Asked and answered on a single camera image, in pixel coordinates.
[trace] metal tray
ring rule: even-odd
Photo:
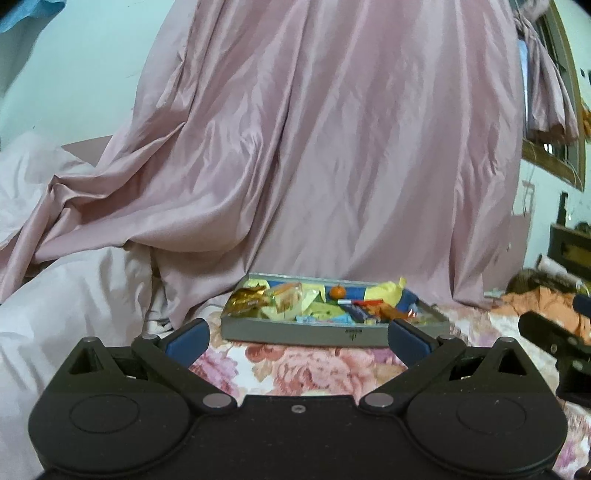
[[[373,287],[377,283],[329,280],[325,278],[289,277],[250,273],[236,286],[235,290],[251,279],[269,282],[302,282],[322,284],[328,287],[342,285],[344,287]],[[413,325],[424,333],[436,338],[438,335],[449,335],[449,319],[419,300],[419,314],[423,321]],[[296,322],[278,322],[276,320],[222,316],[222,337],[226,340],[238,340],[252,343],[276,343],[280,345],[331,346],[379,348],[388,346],[388,325],[326,325],[301,324]]]

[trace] gold wrapper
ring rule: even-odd
[[[228,299],[222,315],[240,315],[254,308],[260,308],[267,304],[264,297],[266,288],[256,286],[250,288],[239,288]]]

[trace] pink satin fabric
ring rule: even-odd
[[[132,240],[176,326],[249,270],[478,301],[522,106],[506,1],[177,0],[131,123],[0,251],[0,299],[32,259]]]

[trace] metal screw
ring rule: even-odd
[[[394,403],[394,399],[387,393],[370,393],[365,397],[365,403],[374,408],[386,408]]]
[[[225,393],[210,393],[203,397],[203,404],[209,408],[225,408],[232,403],[232,397]]]

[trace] blue gripper pad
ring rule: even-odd
[[[203,319],[193,320],[160,343],[164,353],[185,368],[193,365],[208,346],[209,326]]]
[[[434,350],[433,344],[421,338],[424,334],[409,324],[390,322],[388,327],[388,346],[404,365],[411,368]]]
[[[573,299],[573,310],[587,318],[591,318],[591,298],[587,295],[575,295]]]

